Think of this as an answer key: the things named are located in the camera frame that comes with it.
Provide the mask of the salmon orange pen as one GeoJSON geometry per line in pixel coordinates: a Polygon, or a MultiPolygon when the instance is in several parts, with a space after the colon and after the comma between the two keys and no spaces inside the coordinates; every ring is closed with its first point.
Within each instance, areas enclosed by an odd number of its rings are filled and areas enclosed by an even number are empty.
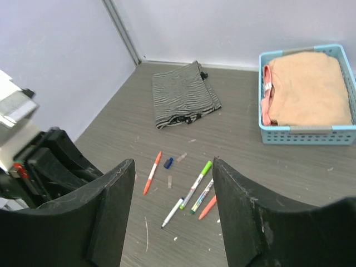
{"type": "Polygon", "coordinates": [[[216,204],[216,195],[214,195],[214,197],[210,200],[210,202],[205,206],[205,208],[203,209],[203,211],[201,212],[200,216],[199,216],[199,220],[202,220],[208,213],[209,211],[214,207],[214,205],[216,204]]]}

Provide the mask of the lime green pen cap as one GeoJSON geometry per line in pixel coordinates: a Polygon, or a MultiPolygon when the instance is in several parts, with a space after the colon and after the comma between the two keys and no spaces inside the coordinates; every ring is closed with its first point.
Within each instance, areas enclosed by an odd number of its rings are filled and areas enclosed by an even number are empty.
{"type": "Polygon", "coordinates": [[[206,173],[207,173],[207,172],[209,171],[209,169],[211,168],[211,166],[212,166],[212,162],[211,162],[211,161],[208,161],[200,173],[201,173],[203,176],[205,176],[206,173]]]}

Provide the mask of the orange highlighter pen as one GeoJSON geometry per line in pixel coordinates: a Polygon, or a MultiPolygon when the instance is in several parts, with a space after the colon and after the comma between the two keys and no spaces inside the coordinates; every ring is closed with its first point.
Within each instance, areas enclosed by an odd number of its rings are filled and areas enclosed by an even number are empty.
{"type": "Polygon", "coordinates": [[[146,195],[147,192],[148,192],[148,190],[149,190],[149,188],[150,188],[150,185],[151,185],[152,179],[153,179],[153,177],[154,177],[156,168],[157,168],[157,166],[158,166],[158,164],[159,164],[159,162],[160,162],[161,154],[162,154],[162,152],[160,151],[160,152],[158,153],[156,159],[155,159],[155,162],[154,162],[154,164],[153,164],[153,166],[152,166],[152,169],[151,169],[151,171],[150,171],[149,177],[148,177],[148,179],[147,179],[147,183],[146,183],[146,185],[145,185],[145,188],[144,188],[144,191],[143,191],[143,195],[146,195]]]}

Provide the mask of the small clear pen cap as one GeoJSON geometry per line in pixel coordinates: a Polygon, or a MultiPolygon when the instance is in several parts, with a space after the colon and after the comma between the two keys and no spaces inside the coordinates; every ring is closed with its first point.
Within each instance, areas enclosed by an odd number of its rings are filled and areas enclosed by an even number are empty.
{"type": "Polygon", "coordinates": [[[176,161],[181,162],[186,156],[187,156],[187,153],[184,153],[180,157],[178,157],[176,161]]]}

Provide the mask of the blue pen cap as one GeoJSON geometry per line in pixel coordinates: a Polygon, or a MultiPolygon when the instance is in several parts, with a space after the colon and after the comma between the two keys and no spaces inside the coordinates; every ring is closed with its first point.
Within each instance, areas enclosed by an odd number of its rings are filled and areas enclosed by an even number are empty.
{"type": "Polygon", "coordinates": [[[171,167],[173,161],[174,161],[174,159],[172,157],[167,159],[166,162],[164,163],[164,168],[169,169],[171,167]]]}

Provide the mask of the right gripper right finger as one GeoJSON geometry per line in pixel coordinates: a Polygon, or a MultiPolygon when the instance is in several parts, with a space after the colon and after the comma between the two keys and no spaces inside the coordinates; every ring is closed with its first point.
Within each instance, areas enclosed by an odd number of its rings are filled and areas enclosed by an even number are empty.
{"type": "Polygon", "coordinates": [[[222,159],[212,166],[229,266],[354,266],[355,198],[322,207],[285,197],[222,159]]]}

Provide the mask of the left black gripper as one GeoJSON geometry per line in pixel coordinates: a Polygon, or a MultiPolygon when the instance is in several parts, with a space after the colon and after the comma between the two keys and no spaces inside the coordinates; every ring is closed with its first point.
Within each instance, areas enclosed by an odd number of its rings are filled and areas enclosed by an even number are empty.
{"type": "Polygon", "coordinates": [[[1,197],[30,208],[63,196],[98,178],[95,167],[58,127],[33,137],[16,134],[1,146],[1,197]]]}

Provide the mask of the white pen lime end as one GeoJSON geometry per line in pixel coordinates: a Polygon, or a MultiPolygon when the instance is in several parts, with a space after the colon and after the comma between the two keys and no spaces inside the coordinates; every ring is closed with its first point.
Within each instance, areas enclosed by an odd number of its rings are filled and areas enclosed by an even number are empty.
{"type": "Polygon", "coordinates": [[[183,210],[185,208],[185,206],[187,205],[187,203],[189,202],[189,200],[191,199],[192,195],[194,194],[195,190],[197,189],[199,183],[201,182],[201,180],[203,179],[204,175],[200,174],[197,179],[195,180],[195,182],[193,183],[190,191],[188,192],[187,196],[184,198],[184,201],[182,202],[182,204],[180,205],[180,209],[183,210]]]}

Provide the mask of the white marker green end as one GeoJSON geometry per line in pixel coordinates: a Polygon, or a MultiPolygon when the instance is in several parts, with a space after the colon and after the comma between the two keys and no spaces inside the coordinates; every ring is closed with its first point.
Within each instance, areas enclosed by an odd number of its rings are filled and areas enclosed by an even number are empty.
{"type": "Polygon", "coordinates": [[[200,194],[200,196],[194,203],[193,207],[191,208],[191,210],[190,210],[191,214],[196,213],[197,209],[200,207],[201,203],[203,202],[203,200],[207,196],[207,194],[210,192],[213,185],[214,185],[214,179],[211,179],[211,181],[208,183],[206,188],[203,190],[203,192],[200,194]]]}

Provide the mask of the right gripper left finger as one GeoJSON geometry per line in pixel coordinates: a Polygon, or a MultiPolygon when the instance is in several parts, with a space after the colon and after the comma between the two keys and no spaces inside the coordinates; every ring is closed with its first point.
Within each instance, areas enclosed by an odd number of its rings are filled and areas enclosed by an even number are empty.
{"type": "Polygon", "coordinates": [[[1,211],[2,266],[119,266],[135,183],[127,159],[36,209],[1,211]]]}

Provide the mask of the white pen blue end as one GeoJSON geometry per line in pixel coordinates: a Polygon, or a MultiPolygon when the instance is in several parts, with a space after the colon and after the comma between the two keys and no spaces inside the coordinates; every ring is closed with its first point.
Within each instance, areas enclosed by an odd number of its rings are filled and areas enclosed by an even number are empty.
{"type": "Polygon", "coordinates": [[[184,198],[181,197],[177,203],[175,204],[175,206],[171,209],[171,211],[169,212],[169,214],[167,215],[167,217],[164,219],[161,228],[163,229],[172,219],[172,217],[175,215],[175,213],[178,211],[178,209],[180,208],[180,206],[182,205],[182,203],[184,202],[184,198]]]}

